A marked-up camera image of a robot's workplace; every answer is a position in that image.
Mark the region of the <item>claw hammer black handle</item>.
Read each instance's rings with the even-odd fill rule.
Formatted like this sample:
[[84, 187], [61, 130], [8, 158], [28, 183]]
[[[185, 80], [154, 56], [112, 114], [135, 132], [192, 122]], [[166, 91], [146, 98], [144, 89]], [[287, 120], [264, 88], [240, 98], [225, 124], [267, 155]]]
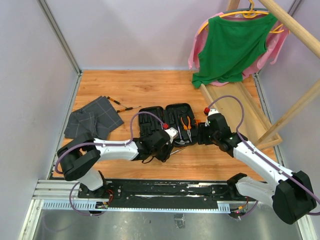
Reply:
[[178, 145], [189, 145], [190, 144], [190, 141], [189, 140], [184, 140], [183, 137], [182, 137], [182, 134], [181, 134], [181, 130], [180, 130], [180, 127], [177, 125], [177, 130], [178, 130], [178, 136], [179, 138], [176, 138], [174, 140], [174, 142]]

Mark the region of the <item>orange-black pliers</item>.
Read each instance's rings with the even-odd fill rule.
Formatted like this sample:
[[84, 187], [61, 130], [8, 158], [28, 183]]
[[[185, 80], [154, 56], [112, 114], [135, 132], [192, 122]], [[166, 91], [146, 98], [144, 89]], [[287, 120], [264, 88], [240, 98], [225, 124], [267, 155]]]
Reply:
[[183, 129], [187, 132], [189, 141], [192, 142], [191, 119], [190, 119], [189, 116], [185, 117], [185, 119], [186, 119], [187, 121], [184, 121], [184, 118], [183, 118], [183, 117], [180, 118], [181, 123], [182, 123], [182, 125], [183, 125]]

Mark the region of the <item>orange-black precision screwdriver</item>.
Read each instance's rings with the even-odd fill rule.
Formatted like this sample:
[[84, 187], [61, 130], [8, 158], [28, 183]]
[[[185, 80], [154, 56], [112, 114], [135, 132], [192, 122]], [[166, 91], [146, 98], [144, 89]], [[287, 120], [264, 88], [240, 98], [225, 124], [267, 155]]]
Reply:
[[117, 110], [116, 112], [117, 113], [122, 113], [122, 112], [126, 112], [126, 111], [131, 111], [131, 110], [137, 109], [137, 108], [141, 108], [141, 105], [140, 106], [134, 106], [134, 107], [126, 107], [126, 108]]

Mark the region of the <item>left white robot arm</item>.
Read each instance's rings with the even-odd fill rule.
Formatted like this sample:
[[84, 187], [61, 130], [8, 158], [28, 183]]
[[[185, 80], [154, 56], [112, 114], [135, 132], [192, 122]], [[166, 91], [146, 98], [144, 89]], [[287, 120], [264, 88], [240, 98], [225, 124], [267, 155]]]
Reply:
[[102, 173], [94, 169], [97, 162], [127, 160], [146, 163], [154, 158], [164, 162], [170, 157], [178, 135], [173, 127], [125, 141], [101, 140], [85, 133], [58, 150], [57, 163], [61, 171], [57, 172], [66, 181], [78, 181], [96, 198], [101, 198], [107, 193], [107, 185]]

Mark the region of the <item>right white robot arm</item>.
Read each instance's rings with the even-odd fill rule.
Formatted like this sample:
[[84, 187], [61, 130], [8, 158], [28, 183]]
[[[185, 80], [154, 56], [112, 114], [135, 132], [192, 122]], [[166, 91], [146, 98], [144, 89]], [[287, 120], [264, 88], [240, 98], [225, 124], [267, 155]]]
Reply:
[[309, 176], [294, 172], [273, 161], [257, 149], [244, 135], [232, 132], [225, 117], [216, 109], [205, 108], [205, 122], [199, 123], [199, 144], [216, 145], [231, 157], [245, 163], [263, 182], [244, 173], [227, 181], [226, 193], [232, 200], [242, 196], [255, 199], [273, 209], [286, 224], [311, 213], [317, 206]]

